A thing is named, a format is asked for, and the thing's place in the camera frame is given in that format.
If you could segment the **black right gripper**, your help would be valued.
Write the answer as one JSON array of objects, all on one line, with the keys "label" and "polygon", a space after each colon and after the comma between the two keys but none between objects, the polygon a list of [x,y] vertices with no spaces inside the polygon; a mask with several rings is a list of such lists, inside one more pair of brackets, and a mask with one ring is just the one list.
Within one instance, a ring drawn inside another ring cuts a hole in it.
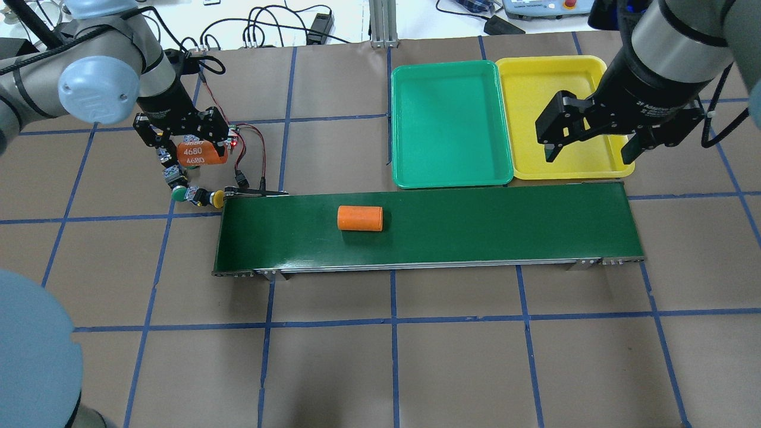
[{"label": "black right gripper", "polygon": [[563,148],[577,141],[635,133],[621,149],[623,163],[631,165],[661,144],[679,146],[706,118],[705,110],[698,99],[661,109],[630,95],[604,103],[598,94],[579,99],[568,90],[560,90],[535,121],[536,141],[544,148],[545,160],[552,163]]}]

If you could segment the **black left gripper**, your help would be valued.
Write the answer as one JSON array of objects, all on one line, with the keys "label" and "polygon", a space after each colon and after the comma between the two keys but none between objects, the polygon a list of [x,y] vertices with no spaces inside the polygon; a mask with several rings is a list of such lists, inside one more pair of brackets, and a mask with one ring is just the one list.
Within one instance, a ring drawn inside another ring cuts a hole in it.
[{"label": "black left gripper", "polygon": [[145,146],[155,150],[164,148],[173,155],[172,136],[190,134],[211,144],[217,158],[228,156],[230,127],[217,106],[199,111],[187,92],[138,97],[137,105],[141,114],[136,114],[133,130]]}]

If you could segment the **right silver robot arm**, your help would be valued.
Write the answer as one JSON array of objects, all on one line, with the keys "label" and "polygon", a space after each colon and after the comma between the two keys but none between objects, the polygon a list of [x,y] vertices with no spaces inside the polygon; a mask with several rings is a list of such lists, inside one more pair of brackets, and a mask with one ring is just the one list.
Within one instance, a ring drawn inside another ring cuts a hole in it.
[{"label": "right silver robot arm", "polygon": [[[630,135],[622,161],[682,143],[704,124],[702,146],[719,143],[745,119],[759,125],[758,1],[595,1],[588,24],[617,30],[622,46],[598,89],[579,99],[560,90],[536,119],[536,140],[554,162],[563,148],[602,135]],[[747,108],[714,139],[700,92],[720,92],[731,66],[744,80]]]}]

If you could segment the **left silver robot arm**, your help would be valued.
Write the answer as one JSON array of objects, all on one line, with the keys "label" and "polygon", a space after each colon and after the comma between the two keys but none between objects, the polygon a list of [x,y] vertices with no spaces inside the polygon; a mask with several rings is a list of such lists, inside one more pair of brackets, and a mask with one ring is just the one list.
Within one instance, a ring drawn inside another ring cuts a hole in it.
[{"label": "left silver robot arm", "polygon": [[[28,125],[71,116],[133,128],[154,148],[174,200],[221,206],[220,191],[188,183],[189,158],[226,162],[228,122],[217,106],[197,109],[183,87],[188,61],[166,51],[136,1],[66,1],[71,20],[47,27],[25,1],[8,7],[45,46],[2,59],[2,151]],[[83,352],[62,304],[32,279],[2,270],[2,426],[111,427],[82,404]]]}]

